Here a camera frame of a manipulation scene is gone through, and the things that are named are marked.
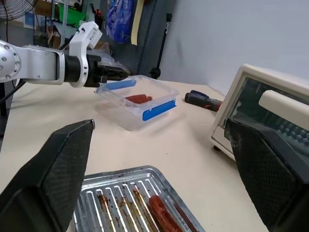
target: white table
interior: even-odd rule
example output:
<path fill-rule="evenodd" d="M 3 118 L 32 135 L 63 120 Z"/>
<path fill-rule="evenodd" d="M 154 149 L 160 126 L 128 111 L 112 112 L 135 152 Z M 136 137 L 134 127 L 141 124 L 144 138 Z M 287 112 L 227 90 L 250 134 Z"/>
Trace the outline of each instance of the white table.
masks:
<path fill-rule="evenodd" d="M 235 163 L 214 151 L 208 140 L 215 113 L 182 101 L 192 89 L 220 100 L 223 96 L 207 86 L 164 83 L 179 90 L 177 107 L 133 132 L 93 110 L 92 88 L 25 84 L 14 95 L 6 127 L 0 192 L 53 131 L 93 118 L 96 129 L 85 174 L 152 165 L 165 175 L 206 232 L 266 232 Z"/>

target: metal baking tray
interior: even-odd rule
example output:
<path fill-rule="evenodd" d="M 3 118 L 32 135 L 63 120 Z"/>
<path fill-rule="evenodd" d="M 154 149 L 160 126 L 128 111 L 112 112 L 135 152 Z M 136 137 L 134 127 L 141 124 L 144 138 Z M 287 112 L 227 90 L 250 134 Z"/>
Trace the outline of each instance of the metal baking tray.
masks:
<path fill-rule="evenodd" d="M 75 230 L 162 232 L 148 205 L 153 195 L 160 196 L 184 232 L 204 232 L 163 174 L 152 166 L 85 176 L 73 214 Z"/>

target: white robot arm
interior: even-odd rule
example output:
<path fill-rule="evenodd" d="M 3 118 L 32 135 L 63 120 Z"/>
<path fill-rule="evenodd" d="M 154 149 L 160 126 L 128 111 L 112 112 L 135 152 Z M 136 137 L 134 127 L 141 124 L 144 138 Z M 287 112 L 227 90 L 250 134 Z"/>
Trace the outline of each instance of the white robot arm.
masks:
<path fill-rule="evenodd" d="M 57 49 L 17 47 L 0 40 L 0 82 L 23 79 L 33 84 L 69 82 L 73 87 L 98 87 L 107 78 L 98 66 L 100 57 L 89 58 L 86 50 L 93 49 L 101 36 L 95 22 L 83 23 L 69 43 L 68 55 Z"/>

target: plastic container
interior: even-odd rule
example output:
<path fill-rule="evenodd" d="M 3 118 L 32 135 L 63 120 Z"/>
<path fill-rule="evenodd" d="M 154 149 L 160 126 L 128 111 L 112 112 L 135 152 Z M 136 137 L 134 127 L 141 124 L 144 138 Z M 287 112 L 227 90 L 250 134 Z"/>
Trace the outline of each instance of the plastic container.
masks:
<path fill-rule="evenodd" d="M 145 94 L 152 100 L 134 103 L 127 97 Z M 176 107 L 179 92 L 146 76 L 102 84 L 96 90 L 94 108 L 128 131 L 140 128 L 158 115 Z"/>
<path fill-rule="evenodd" d="M 63 21 L 63 5 L 58 5 L 59 7 L 59 19 Z M 67 17 L 67 24 L 77 24 L 79 25 L 80 20 L 85 19 L 85 14 L 78 12 L 72 8 L 68 8 L 68 17 Z"/>

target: toaster oven door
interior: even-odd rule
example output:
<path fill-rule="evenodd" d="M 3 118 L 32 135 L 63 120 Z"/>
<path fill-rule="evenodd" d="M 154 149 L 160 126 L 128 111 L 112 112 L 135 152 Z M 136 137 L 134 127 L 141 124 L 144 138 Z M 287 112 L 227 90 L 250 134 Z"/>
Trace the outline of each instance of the toaster oven door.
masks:
<path fill-rule="evenodd" d="M 297 153 L 309 158 L 308 95 L 284 91 L 247 77 L 232 105 L 225 119 L 242 119 L 274 129 Z M 225 128 L 225 120 L 220 126 Z M 222 128 L 215 133 L 224 133 Z M 226 133 L 225 138 L 220 137 L 229 143 Z"/>

